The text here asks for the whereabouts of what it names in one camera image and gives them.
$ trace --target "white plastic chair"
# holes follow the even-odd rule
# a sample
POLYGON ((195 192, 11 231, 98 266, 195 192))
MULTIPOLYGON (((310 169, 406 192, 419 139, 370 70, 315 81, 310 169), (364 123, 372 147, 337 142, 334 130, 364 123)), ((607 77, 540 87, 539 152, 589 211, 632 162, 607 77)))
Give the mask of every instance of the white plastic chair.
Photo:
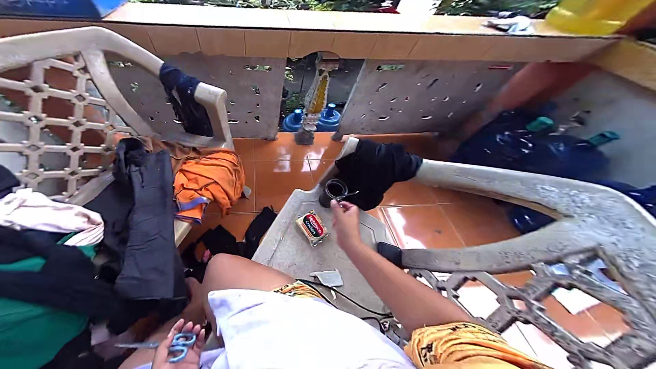
MULTIPOLYGON (((0 77, 0 88, 23 92, 29 99, 27 109, 22 112, 0 111, 2 124, 11 125, 10 122, 16 122, 27 127, 26 140, 0 142, 0 152, 13 152, 26 157, 26 166, 17 171, 16 176, 27 187, 37 189, 39 183, 49 179, 65 180, 66 189, 51 197, 73 204, 86 204, 112 181, 112 174, 106 170, 108 160, 97 167, 83 167, 87 165, 83 165, 81 158, 85 154, 110 157, 118 141, 114 135, 118 133, 150 136, 186 146, 234 148, 228 128, 225 90, 200 83, 194 95, 196 101, 207 110, 214 137, 201 137, 181 131, 158 131, 157 127, 142 119, 121 94, 112 79, 104 52, 118 54, 155 77, 159 75, 163 63, 136 43, 101 27, 0 39, 0 73, 30 66, 29 79, 17 81, 0 77), (45 76, 49 68, 69 72, 70 78, 75 80, 75 89, 65 90, 47 85, 45 76), (55 118, 44 114, 43 104, 49 98, 64 99, 73 104, 72 116, 55 118), (94 119, 100 121, 87 119, 85 109, 88 111, 89 106, 103 112, 100 114, 102 119, 94 119), (70 139, 66 139, 63 144, 61 141, 45 142, 50 141, 44 139, 46 126, 69 129, 70 139), (104 143, 98 146, 85 145, 82 137, 88 130, 103 132, 104 143), (61 156, 62 153, 68 156, 63 169, 49 170, 44 165, 49 156, 61 156)), ((190 223, 176 220, 176 244, 182 241, 190 229, 190 223)))
MULTIPOLYGON (((350 137, 337 159, 354 152, 357 145, 358 139, 350 137)), ((321 208, 318 197, 337 171, 333 164, 313 190, 294 190, 253 259, 297 278, 337 268, 344 280, 340 289, 346 295, 381 311, 385 309, 382 302, 337 246, 335 237, 329 236, 312 248, 294 224, 296 217, 314 209, 328 232, 333 232, 330 209, 321 208)), ((401 264, 410 274, 422 277, 456 304, 460 304, 458 290, 468 280, 482 283, 497 295, 500 305, 485 320, 480 319, 482 324, 498 332, 515 322, 532 324, 567 351, 568 360, 577 368, 593 368, 594 362, 614 368, 643 368, 654 361, 656 219, 634 200, 597 184, 436 160, 424 160, 411 180, 513 202, 556 221, 535 232, 488 245, 402 250, 401 264), (623 291, 594 278, 599 272, 593 261, 599 259, 623 291), (549 267, 556 263, 563 263, 568 274, 549 267), (521 288, 494 276, 524 270, 531 270, 533 277, 521 288), (582 341, 551 319, 541 303, 556 288, 577 288, 612 306, 622 313, 629 330, 606 347, 582 341), (519 308, 516 301, 525 308, 519 308)), ((380 241, 391 243, 378 219, 361 211, 360 223, 362 239, 372 248, 380 241)), ((341 298, 335 304, 355 315, 371 316, 341 298)), ((394 326, 390 324, 390 329, 396 331, 394 326)), ((402 337, 403 331, 388 335, 402 337)))

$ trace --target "blue water jug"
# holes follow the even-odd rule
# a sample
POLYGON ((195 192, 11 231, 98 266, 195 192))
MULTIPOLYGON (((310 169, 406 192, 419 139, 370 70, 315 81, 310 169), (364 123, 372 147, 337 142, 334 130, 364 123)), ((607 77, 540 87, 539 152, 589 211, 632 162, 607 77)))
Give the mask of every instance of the blue water jug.
POLYGON ((337 127, 339 127, 339 119, 341 117, 342 115, 335 110, 335 104, 328 104, 319 116, 317 132, 335 132, 337 127))
POLYGON ((295 109, 283 119, 283 132, 297 132, 303 122, 303 110, 295 109))

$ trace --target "orange tiled floor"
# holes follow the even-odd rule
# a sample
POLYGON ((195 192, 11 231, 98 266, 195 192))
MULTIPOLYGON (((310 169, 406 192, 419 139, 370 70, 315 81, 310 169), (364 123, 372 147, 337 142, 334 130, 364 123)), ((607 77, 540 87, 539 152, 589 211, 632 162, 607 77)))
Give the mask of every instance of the orange tiled floor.
MULTIPOLYGON (((368 138, 402 143, 409 152, 424 158, 444 159, 440 146, 430 135, 368 138)), ((248 200, 241 199, 224 219, 210 206, 203 224, 192 229, 182 247, 219 224, 238 240, 242 239, 248 224, 264 206, 279 211, 295 188, 313 188, 342 147, 341 142, 331 140, 330 133, 318 133, 312 146, 296 145, 291 133, 278 133, 276 141, 234 141, 246 171, 246 185, 253 194, 248 200)), ((380 206, 369 213, 389 228, 394 241, 402 248, 463 248, 519 235, 503 210, 489 198, 410 182, 396 183, 380 206)), ((529 278, 531 274, 527 271, 499 276, 513 286, 521 286, 529 278)), ((463 305, 475 315, 485 317, 498 305, 494 293, 478 282, 468 282, 460 294, 463 305)), ((620 314, 607 305, 597 305, 576 315, 570 314, 553 297, 546 299, 544 306, 552 319, 584 341, 607 345, 626 330, 620 314)), ((532 326, 517 323, 503 336, 513 346, 555 369, 571 367, 565 352, 532 326)))

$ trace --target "black cable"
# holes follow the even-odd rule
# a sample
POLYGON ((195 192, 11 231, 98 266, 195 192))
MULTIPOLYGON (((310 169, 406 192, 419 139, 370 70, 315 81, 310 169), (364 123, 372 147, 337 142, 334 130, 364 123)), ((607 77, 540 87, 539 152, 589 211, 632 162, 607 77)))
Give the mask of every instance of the black cable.
POLYGON ((314 282, 314 281, 307 280, 307 279, 297 279, 297 280, 298 280, 299 282, 303 282, 303 283, 305 283, 305 284, 308 284, 313 290, 317 291, 317 293, 319 293, 319 294, 320 294, 320 295, 321 295, 326 301, 328 301, 328 299, 326 299, 325 296, 323 296, 323 294, 321 294, 321 292, 319 292, 319 290, 317 290, 316 288, 314 288, 314 287, 312 286, 312 284, 315 284, 315 285, 317 285, 317 286, 321 286, 321 287, 326 287, 327 289, 329 289, 329 290, 331 290, 331 291, 334 291, 335 293, 339 294, 339 295, 342 296, 343 298, 345 298, 345 299, 351 301, 351 303, 353 303, 354 305, 356 305, 356 306, 359 307, 360 309, 362 309, 362 310, 364 310, 364 311, 368 311, 368 312, 370 312, 371 314, 376 314, 376 315, 382 316, 383 318, 392 318, 392 317, 394 316, 394 315, 392 315, 392 314, 390 314, 390 313, 380 313, 380 312, 378 312, 378 311, 368 309, 367 307, 364 307, 364 306, 360 305, 357 301, 353 300, 352 298, 348 297, 347 295, 344 295, 341 291, 338 291, 338 290, 334 289, 333 287, 326 286, 326 285, 323 284, 323 283, 314 282))
POLYGON ((362 320, 367 320, 367 319, 376 320, 376 323, 378 323, 378 330, 380 330, 380 332, 382 334, 385 334, 385 329, 382 327, 382 323, 380 322, 380 319, 378 319, 377 317, 375 317, 375 316, 365 316, 364 318, 360 318, 360 319, 362 319, 362 320))
MULTIPOLYGON (((328 286, 326 286, 325 284, 322 284, 322 283, 311 282, 311 281, 309 281, 309 280, 299 279, 299 281, 301 281, 301 282, 303 282, 303 283, 306 283, 306 282, 310 283, 310 284, 308 284, 308 287, 309 287, 309 288, 313 289, 313 290, 314 290, 316 293, 318 293, 319 296, 321 296, 321 297, 322 297, 327 303, 331 304, 334 308, 336 308, 336 309, 339 310, 339 308, 338 308, 338 307, 337 307, 332 301, 328 300, 328 297, 326 297, 323 293, 321 293, 321 291, 317 290, 316 287, 314 287, 314 286, 312 285, 312 283, 318 284, 319 286, 323 286, 323 287, 326 287, 326 288, 331 288, 331 287, 328 287, 328 286)), ((359 307, 365 309, 365 307, 363 307, 363 306, 360 305, 359 303, 356 303, 355 301, 351 300, 349 297, 346 297, 346 298, 349 299, 352 303, 356 304, 357 306, 359 306, 359 307)), ((360 318, 360 319, 362 319, 362 320, 367 320, 367 319, 373 319, 373 320, 376 320, 376 323, 378 323, 378 330, 379 330, 382 334, 385 334, 385 329, 382 327, 382 323, 380 322, 380 319, 378 319, 377 317, 375 317, 375 316, 365 316, 365 317, 360 318)))

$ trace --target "leg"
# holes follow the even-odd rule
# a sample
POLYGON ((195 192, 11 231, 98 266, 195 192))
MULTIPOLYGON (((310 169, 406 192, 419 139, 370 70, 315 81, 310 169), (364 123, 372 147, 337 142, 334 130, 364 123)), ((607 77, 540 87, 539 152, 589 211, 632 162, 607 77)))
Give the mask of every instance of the leg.
POLYGON ((216 318, 209 306, 207 294, 216 290, 239 288, 271 291, 296 280, 281 271, 240 256, 220 253, 207 264, 203 279, 203 306, 207 320, 216 332, 216 318))
MULTIPOLYGON (((194 324, 203 324, 205 322, 205 311, 203 311, 203 300, 207 300, 207 294, 203 297, 203 286, 195 278, 185 279, 187 283, 187 289, 191 295, 191 300, 189 305, 180 313, 180 316, 176 316, 164 323, 159 327, 146 341, 149 342, 161 342, 171 331, 173 324, 175 324, 180 318, 183 318, 186 321, 194 322, 194 324)), ((123 364, 119 369, 133 369, 144 364, 148 364, 153 361, 155 357, 155 350, 153 349, 138 349, 130 357, 126 358, 123 364)))

